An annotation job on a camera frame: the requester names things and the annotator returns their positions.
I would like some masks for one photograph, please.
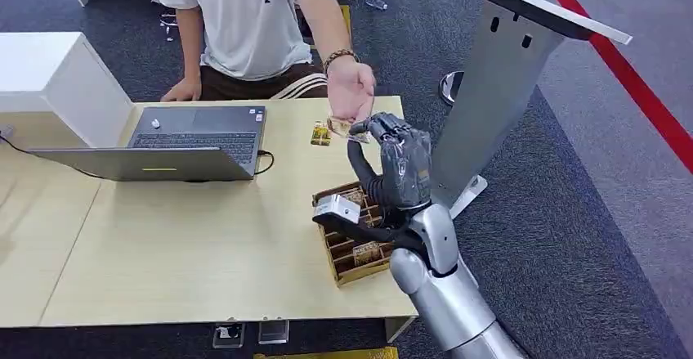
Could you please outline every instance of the laptop keyboard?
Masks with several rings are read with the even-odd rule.
[[[253,160],[256,132],[139,134],[133,148],[220,148],[238,164]]]

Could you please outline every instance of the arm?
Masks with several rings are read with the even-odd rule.
[[[323,61],[335,51],[351,49],[351,37],[337,0],[298,0]]]
[[[185,62],[183,79],[162,97],[161,101],[199,100],[202,85],[199,79],[199,55],[202,51],[202,11],[197,0],[159,0],[176,9],[178,29]]]
[[[177,9],[178,31],[183,47],[184,78],[199,82],[199,56],[202,54],[202,12],[199,7]]]
[[[199,77],[199,56],[202,53],[203,19],[199,8],[176,9],[178,31],[183,48],[183,79],[161,101],[197,101],[202,94]]]
[[[298,0],[323,61],[334,52],[351,49],[351,37],[337,0]],[[328,98],[333,115],[363,120],[373,109],[375,77],[367,65],[340,56],[327,68]]]

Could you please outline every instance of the white stripe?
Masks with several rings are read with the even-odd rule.
[[[315,82],[315,83],[311,83],[311,84],[309,84],[309,85],[304,85],[304,86],[302,86],[301,88],[299,88],[299,89],[297,89],[296,91],[294,91],[293,93],[291,93],[289,96],[285,97],[283,100],[295,99],[295,98],[299,97],[300,95],[302,95],[303,93],[306,93],[306,92],[310,91],[310,90],[313,89],[313,88],[323,87],[323,86],[326,87],[326,86],[327,86],[327,83],[318,81],[318,82]]]
[[[291,92],[295,91],[296,89],[300,88],[301,86],[305,85],[306,83],[309,83],[310,81],[317,80],[317,79],[327,82],[327,77],[322,73],[308,74],[306,77],[303,77],[301,79],[294,81],[293,83],[288,85],[286,88],[277,92],[274,96],[270,97],[270,100],[284,99],[286,95],[290,94]]]

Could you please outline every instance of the silver robotic arm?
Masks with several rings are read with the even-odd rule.
[[[380,176],[365,160],[358,142],[349,141],[348,155],[361,186],[384,209],[382,225],[360,225],[360,206],[340,195],[319,200],[313,220],[337,227],[357,241],[393,241],[392,276],[438,346],[451,357],[523,357],[464,264],[449,210],[431,203],[428,133],[387,113],[352,126],[351,133],[360,132],[371,132],[381,145]]]

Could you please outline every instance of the gray robotic hand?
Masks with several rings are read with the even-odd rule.
[[[431,202],[428,133],[387,113],[375,114],[350,130],[362,132],[370,132],[381,146],[382,175],[375,174],[359,142],[349,141],[347,154],[364,191],[384,209],[382,225],[359,224],[359,205],[340,195],[318,200],[313,220],[354,240],[393,242],[392,276],[451,357],[523,357],[462,260],[449,210]]]
[[[351,127],[350,134],[370,132],[380,144],[382,176],[376,177],[360,144],[350,141],[351,166],[369,195],[379,204],[417,208],[431,200],[431,137],[389,113],[377,113]]]

